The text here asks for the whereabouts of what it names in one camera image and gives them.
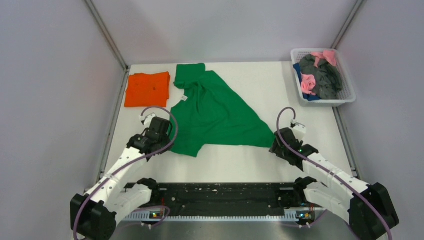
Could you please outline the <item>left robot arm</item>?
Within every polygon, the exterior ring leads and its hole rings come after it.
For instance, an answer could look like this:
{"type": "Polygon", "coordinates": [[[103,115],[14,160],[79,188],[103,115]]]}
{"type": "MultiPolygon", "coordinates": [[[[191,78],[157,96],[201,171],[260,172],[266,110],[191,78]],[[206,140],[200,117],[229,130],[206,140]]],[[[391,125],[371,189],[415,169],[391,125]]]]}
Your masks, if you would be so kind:
{"type": "Polygon", "coordinates": [[[172,123],[155,114],[142,121],[141,134],[132,136],[112,168],[84,194],[70,201],[70,228],[75,239],[109,240],[117,225],[139,207],[154,207],[160,202],[159,185],[152,178],[136,183],[130,179],[149,160],[169,151],[172,123]]]}

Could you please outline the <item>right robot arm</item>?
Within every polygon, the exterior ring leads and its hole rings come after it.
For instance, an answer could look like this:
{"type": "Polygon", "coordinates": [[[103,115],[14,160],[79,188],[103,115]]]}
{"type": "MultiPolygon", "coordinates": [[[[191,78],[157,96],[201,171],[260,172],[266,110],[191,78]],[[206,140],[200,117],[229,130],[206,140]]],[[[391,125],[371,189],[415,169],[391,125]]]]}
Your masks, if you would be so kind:
{"type": "Polygon", "coordinates": [[[377,240],[400,223],[385,186],[364,182],[336,167],[298,139],[304,133],[301,125],[280,129],[269,150],[306,174],[294,182],[297,205],[323,207],[345,221],[360,240],[377,240]]]}

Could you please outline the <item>green t shirt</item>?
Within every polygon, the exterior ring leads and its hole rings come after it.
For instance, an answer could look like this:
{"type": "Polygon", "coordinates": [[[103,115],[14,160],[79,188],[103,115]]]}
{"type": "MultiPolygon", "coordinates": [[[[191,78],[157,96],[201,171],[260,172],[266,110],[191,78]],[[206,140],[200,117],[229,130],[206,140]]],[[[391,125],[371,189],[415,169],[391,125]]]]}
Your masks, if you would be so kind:
{"type": "Polygon", "coordinates": [[[197,157],[204,145],[270,148],[275,135],[259,115],[205,64],[179,64],[174,86],[184,91],[171,108],[178,133],[171,151],[197,157]]]}

